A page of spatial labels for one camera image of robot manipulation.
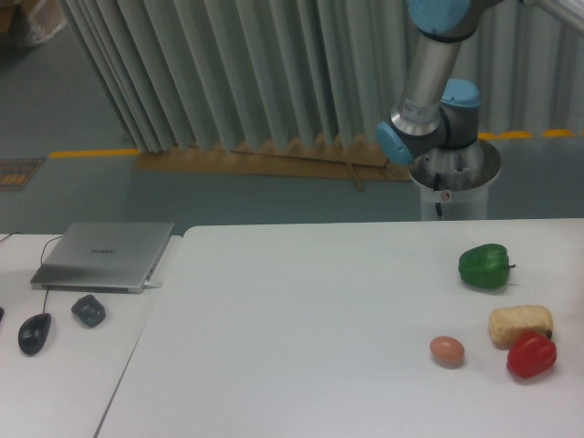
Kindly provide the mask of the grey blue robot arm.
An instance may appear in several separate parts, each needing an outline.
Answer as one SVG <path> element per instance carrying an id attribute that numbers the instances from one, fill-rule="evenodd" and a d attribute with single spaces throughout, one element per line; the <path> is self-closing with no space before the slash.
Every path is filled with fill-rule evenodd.
<path id="1" fill-rule="evenodd" d="M 583 132 L 583 4 L 580 1 L 409 1 L 418 37 L 401 95 L 376 128 L 387 159 L 408 165 L 435 148 L 489 139 Z M 453 77 L 463 43 L 485 20 L 492 84 L 487 114 L 471 79 Z"/>

